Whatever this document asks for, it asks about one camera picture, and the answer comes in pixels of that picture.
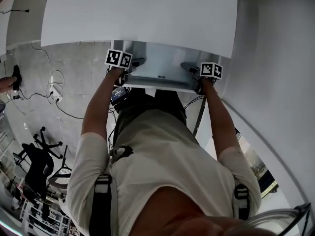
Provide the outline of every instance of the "electrical outlet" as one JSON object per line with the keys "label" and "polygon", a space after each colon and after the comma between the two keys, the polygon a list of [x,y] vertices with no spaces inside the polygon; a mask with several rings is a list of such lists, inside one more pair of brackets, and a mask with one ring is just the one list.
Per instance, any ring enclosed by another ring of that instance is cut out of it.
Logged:
{"label": "electrical outlet", "polygon": [[54,84],[51,84],[50,92],[53,92],[52,97],[54,98],[54,100],[56,101],[57,99],[59,99],[59,101],[62,101],[63,96],[61,95],[61,93],[57,90],[57,88],[54,86]]}

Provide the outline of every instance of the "shoulder strap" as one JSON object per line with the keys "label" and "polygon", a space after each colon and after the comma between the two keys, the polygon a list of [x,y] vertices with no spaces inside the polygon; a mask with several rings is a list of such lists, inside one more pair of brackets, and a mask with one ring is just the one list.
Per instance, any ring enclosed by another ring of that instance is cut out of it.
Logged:
{"label": "shoulder strap", "polygon": [[94,235],[118,235],[117,218],[117,186],[116,181],[109,175],[98,177],[94,187],[92,215],[89,232]]}
{"label": "shoulder strap", "polygon": [[248,188],[238,184],[234,190],[233,197],[234,217],[247,220],[250,215],[250,199]]}

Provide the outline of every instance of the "concrete floor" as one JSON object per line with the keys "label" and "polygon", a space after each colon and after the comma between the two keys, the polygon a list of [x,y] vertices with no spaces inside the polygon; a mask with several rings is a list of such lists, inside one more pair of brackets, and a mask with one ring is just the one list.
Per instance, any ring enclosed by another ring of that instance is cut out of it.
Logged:
{"label": "concrete floor", "polygon": [[[35,49],[41,49],[40,43],[33,43]],[[53,45],[42,48],[48,54],[51,72],[59,70],[63,73],[64,84],[63,99],[59,107],[67,113],[82,118],[92,95],[106,75],[107,66],[104,59],[110,42],[105,43],[71,43]],[[21,89],[25,97],[33,93],[44,94],[49,76],[49,62],[43,51],[34,50],[31,44],[21,45],[15,50],[8,52],[6,71],[0,64],[1,77],[10,76],[13,73],[14,64],[18,64],[23,77]],[[54,74],[56,82],[63,82],[59,73]],[[183,105],[197,97],[192,93],[178,93]],[[63,142],[56,152],[63,154],[65,145],[69,146],[67,164],[72,165],[75,150],[80,137],[82,120],[75,119],[61,112],[61,127],[59,123],[59,112],[55,105],[50,105],[47,99],[34,95],[30,100],[14,100],[12,102],[25,117],[26,125],[31,134],[39,134],[42,126],[46,127],[45,137],[50,143]],[[191,104],[187,109],[188,128],[193,131],[199,113],[201,100]],[[107,133],[109,134],[115,126],[114,118],[109,115]]]}

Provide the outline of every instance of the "white panel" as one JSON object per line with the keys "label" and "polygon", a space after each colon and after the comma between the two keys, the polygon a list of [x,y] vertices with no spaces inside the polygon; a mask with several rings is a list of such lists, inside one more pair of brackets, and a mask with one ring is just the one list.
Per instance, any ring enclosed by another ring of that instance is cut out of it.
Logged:
{"label": "white panel", "polygon": [[231,57],[237,0],[48,0],[42,46],[135,40]]}
{"label": "white panel", "polygon": [[[272,154],[256,148],[255,137],[244,133],[291,207],[301,204],[292,182],[305,201],[315,202],[314,11],[315,0],[239,0],[223,94],[270,148]],[[283,177],[273,155],[290,176]]]}
{"label": "white panel", "polygon": [[[14,0],[2,0],[0,2],[0,11],[7,12],[8,10],[11,10],[13,2]],[[8,29],[10,14],[11,12],[4,15],[0,13],[0,56],[5,54],[6,52],[6,33]]]}
{"label": "white panel", "polygon": [[39,41],[43,24],[46,0],[15,0],[12,9],[29,13],[12,13],[9,20],[6,45],[7,50],[19,44]]}

